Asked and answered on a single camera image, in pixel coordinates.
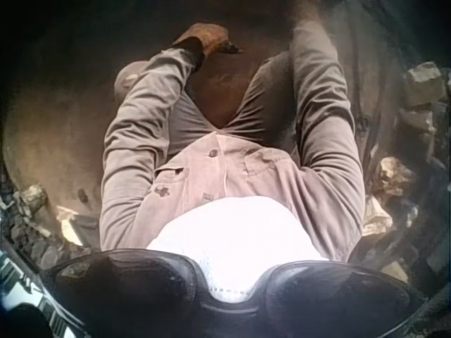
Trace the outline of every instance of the pants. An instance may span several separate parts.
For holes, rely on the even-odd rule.
[[[293,125],[296,107],[290,58],[290,53],[286,51],[261,65],[250,82],[237,113],[222,130],[218,130],[204,117],[184,90],[169,116],[168,160],[197,139],[217,131],[262,146],[282,149],[292,154],[295,162],[299,163]],[[122,103],[146,63],[134,62],[119,72],[114,86],[118,103]]]

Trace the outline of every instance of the brown work glove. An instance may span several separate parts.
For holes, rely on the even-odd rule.
[[[228,37],[228,31],[220,25],[211,23],[196,23],[183,33],[174,45],[180,44],[189,38],[197,38],[202,43],[203,54],[205,57],[213,53],[237,54],[241,50],[232,44]]]

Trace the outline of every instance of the rock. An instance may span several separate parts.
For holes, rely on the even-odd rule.
[[[22,192],[21,196],[22,200],[30,209],[32,214],[35,214],[36,211],[43,207],[47,201],[47,193],[45,192],[45,189],[38,184],[29,187],[27,190]]]
[[[36,243],[33,245],[33,249],[31,250],[30,258],[34,262],[39,262],[46,247],[47,247],[47,243],[43,239],[38,239],[36,241]]]
[[[404,74],[407,105],[419,106],[445,96],[445,81],[433,61],[422,63]]]
[[[39,264],[40,268],[42,270],[47,270],[54,267],[58,263],[60,255],[61,254],[56,247],[49,246],[41,258]]]
[[[379,201],[374,196],[367,198],[362,236],[385,233],[392,225],[392,217],[382,209]]]
[[[1,199],[0,196],[0,208],[2,208],[3,210],[8,210],[12,205],[14,204],[14,201],[4,201],[3,199]]]
[[[409,200],[402,201],[402,209],[407,214],[406,227],[411,227],[419,214],[418,206]]]
[[[423,132],[434,133],[433,112],[428,108],[420,108],[417,110],[400,110],[400,117],[406,124],[417,128]]]
[[[416,175],[395,157],[385,157],[373,177],[372,193],[382,207],[393,196],[402,196],[404,190],[416,181]]]
[[[14,225],[11,229],[11,239],[13,242],[19,242],[20,238],[25,234],[25,229],[19,224]]]

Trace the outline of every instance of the man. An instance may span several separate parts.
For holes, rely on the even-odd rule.
[[[196,24],[119,74],[123,103],[105,137],[103,250],[188,256],[226,302],[244,301],[275,265],[348,259],[361,234],[364,185],[347,85],[314,2],[297,10],[290,50],[260,67],[222,130],[185,85],[230,48],[225,28]],[[291,120],[296,162],[289,139],[280,139]]]

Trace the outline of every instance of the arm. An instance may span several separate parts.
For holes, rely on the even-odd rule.
[[[322,253],[346,260],[360,238],[364,183],[347,85],[314,2],[301,2],[292,56],[303,199]]]
[[[100,244],[121,247],[139,207],[166,162],[168,116],[191,72],[203,57],[229,45],[217,25],[193,25],[172,46],[153,57],[139,74],[105,136]]]

